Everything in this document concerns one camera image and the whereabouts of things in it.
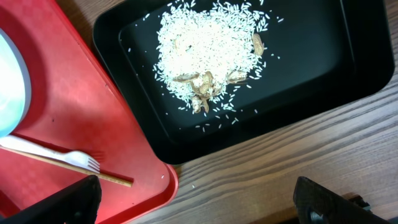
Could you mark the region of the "wooden chopstick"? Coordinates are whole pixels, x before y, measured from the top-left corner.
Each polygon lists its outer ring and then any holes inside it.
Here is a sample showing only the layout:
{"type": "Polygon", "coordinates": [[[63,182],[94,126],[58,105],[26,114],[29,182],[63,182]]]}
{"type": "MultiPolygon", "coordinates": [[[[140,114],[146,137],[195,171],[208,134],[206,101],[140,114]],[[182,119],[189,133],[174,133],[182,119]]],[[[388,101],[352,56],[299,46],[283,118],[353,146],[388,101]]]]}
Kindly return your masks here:
{"type": "Polygon", "coordinates": [[[55,166],[58,166],[58,167],[63,167],[63,168],[68,169],[68,170],[73,170],[75,172],[79,172],[79,173],[82,173],[82,174],[96,175],[100,179],[107,180],[107,181],[110,181],[110,182],[113,182],[113,183],[116,183],[116,184],[119,184],[119,185],[123,185],[123,186],[126,186],[126,187],[132,187],[132,185],[133,185],[132,182],[127,181],[127,180],[123,180],[123,179],[120,179],[120,178],[117,178],[117,177],[113,177],[113,176],[110,176],[110,175],[106,175],[106,174],[95,173],[93,171],[86,170],[86,169],[83,169],[81,167],[72,166],[70,164],[65,164],[65,163],[62,163],[62,162],[59,162],[59,161],[47,159],[47,158],[40,157],[40,156],[37,156],[37,155],[34,155],[34,154],[29,154],[29,153],[26,153],[26,152],[17,151],[17,150],[14,150],[14,149],[9,149],[9,148],[3,147],[3,146],[1,146],[1,149],[5,150],[5,151],[13,152],[15,154],[19,154],[19,155],[22,155],[22,156],[25,156],[25,157],[29,157],[31,159],[35,159],[35,160],[38,160],[38,161],[46,162],[48,164],[52,164],[52,165],[55,165],[55,166]]]}

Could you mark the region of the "large light blue plate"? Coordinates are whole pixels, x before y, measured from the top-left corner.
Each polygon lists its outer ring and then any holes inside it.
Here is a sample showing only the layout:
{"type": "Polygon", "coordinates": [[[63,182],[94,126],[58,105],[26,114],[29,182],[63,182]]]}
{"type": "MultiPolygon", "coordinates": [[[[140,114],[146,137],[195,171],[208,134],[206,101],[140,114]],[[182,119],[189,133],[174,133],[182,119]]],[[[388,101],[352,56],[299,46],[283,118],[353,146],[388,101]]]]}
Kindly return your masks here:
{"type": "Polygon", "coordinates": [[[1,137],[25,118],[32,98],[30,75],[12,39],[1,31],[1,137]]]}

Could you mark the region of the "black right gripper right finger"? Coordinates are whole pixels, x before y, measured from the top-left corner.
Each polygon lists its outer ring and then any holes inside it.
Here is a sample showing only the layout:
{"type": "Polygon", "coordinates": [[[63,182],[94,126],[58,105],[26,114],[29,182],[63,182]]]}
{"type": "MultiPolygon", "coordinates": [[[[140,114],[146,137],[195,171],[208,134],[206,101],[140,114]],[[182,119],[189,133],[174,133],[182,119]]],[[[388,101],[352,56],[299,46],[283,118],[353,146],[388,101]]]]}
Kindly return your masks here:
{"type": "Polygon", "coordinates": [[[359,195],[346,199],[307,177],[297,179],[294,205],[298,221],[304,224],[388,224],[371,211],[371,206],[359,195]]]}

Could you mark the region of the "white plastic fork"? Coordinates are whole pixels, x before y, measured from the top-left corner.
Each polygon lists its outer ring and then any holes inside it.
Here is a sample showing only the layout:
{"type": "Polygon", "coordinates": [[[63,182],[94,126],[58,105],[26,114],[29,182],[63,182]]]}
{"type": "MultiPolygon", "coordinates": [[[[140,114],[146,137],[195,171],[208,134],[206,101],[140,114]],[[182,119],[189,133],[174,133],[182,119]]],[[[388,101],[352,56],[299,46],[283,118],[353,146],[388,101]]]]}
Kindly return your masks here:
{"type": "Polygon", "coordinates": [[[100,172],[99,162],[97,162],[93,157],[81,151],[71,151],[66,153],[58,152],[12,135],[2,137],[1,146],[19,152],[26,152],[37,156],[66,162],[67,164],[81,167],[95,173],[100,172]]]}

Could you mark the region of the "rice food scraps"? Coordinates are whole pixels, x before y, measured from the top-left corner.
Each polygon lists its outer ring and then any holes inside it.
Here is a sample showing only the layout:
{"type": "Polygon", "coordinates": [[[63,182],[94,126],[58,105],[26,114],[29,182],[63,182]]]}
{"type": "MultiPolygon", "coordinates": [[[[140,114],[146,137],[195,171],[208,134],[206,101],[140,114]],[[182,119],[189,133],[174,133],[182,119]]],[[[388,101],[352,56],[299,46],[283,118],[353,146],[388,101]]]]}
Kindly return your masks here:
{"type": "Polygon", "coordinates": [[[280,107],[270,81],[285,16],[263,1],[171,1],[121,31],[168,134],[208,132],[280,107]]]}

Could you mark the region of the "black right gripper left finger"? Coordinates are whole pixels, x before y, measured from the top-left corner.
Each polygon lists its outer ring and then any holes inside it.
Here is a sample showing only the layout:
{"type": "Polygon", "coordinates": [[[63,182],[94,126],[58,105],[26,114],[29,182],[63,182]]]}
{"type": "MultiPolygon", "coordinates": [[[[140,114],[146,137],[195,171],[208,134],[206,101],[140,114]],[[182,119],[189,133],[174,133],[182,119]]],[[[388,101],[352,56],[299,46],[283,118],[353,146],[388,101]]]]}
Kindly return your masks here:
{"type": "Polygon", "coordinates": [[[95,175],[1,220],[1,224],[95,224],[102,189],[95,175]]]}

